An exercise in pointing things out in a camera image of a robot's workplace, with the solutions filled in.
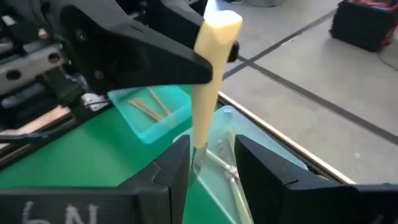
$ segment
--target green mat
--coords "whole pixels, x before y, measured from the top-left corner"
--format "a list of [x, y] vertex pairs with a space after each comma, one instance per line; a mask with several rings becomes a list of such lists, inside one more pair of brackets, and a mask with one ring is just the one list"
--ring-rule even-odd
[[[189, 119], [153, 144], [145, 145], [111, 108], [4, 169], [0, 172], [0, 189], [115, 187], [155, 159], [190, 126]], [[183, 222], [231, 223], [198, 182], [188, 191]]]

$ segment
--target machine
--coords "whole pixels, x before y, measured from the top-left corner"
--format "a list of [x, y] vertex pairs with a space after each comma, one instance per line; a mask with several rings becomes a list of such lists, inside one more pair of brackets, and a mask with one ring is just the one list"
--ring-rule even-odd
[[[57, 105], [84, 122], [99, 111], [84, 96], [136, 86], [201, 84], [211, 64], [192, 50], [206, 2], [182, 0], [2, 0], [0, 128], [17, 129]], [[239, 45], [231, 49], [236, 60]], [[16, 147], [66, 133], [68, 121], [31, 134], [0, 134]], [[190, 140], [182, 136], [115, 188], [0, 190], [2, 223], [181, 223]], [[237, 168], [255, 223], [394, 223], [396, 185], [319, 178], [235, 137]], [[11, 160], [3, 160], [1, 167]]]

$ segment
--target translucent plastic tray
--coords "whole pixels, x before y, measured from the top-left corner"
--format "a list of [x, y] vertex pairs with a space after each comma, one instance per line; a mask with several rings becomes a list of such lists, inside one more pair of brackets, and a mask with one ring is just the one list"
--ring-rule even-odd
[[[108, 93], [109, 98], [130, 125], [142, 142], [150, 144], [162, 137], [168, 131], [191, 117], [191, 99], [178, 86], [151, 87], [161, 102], [169, 109], [167, 115], [147, 88], [131, 88]], [[163, 116], [157, 122], [140, 109], [130, 104], [135, 98], [144, 102], [145, 106]]]
[[[192, 128], [182, 134], [189, 134], [192, 138]], [[230, 142], [231, 138], [228, 138], [228, 135], [230, 135], [233, 136], [232, 139], [234, 139], [235, 134], [244, 134], [290, 162], [293, 162], [303, 169], [307, 169], [302, 161], [284, 149], [264, 131], [260, 130], [255, 124], [231, 106], [224, 106], [215, 112], [208, 135], [208, 150], [214, 152], [214, 154], [219, 157], [224, 157], [223, 159], [230, 165], [235, 165], [230, 146], [233, 142]], [[240, 223], [231, 186], [226, 178], [224, 169], [215, 164], [212, 160], [206, 159], [201, 168], [198, 180], [203, 184], [229, 219], [233, 223]]]

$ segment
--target gray floor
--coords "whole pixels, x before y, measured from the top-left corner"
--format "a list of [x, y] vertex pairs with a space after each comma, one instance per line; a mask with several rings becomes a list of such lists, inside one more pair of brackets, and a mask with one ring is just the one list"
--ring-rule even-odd
[[[250, 59], [339, 1], [317, 2], [219, 4], [242, 15], [241, 56]], [[232, 74], [222, 91], [354, 181], [398, 183], [398, 72], [377, 54], [331, 39], [330, 26], [327, 19]], [[382, 58], [398, 67], [396, 43]]]

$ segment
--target concrete floor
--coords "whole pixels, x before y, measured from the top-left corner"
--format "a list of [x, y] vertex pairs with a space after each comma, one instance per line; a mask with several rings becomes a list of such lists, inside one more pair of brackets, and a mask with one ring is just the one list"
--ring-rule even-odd
[[[218, 2], [242, 15], [241, 60], [248, 60], [229, 65], [222, 91], [350, 179], [398, 183], [398, 72], [330, 38], [339, 1]], [[382, 58], [398, 67], [396, 52], [398, 42]]]

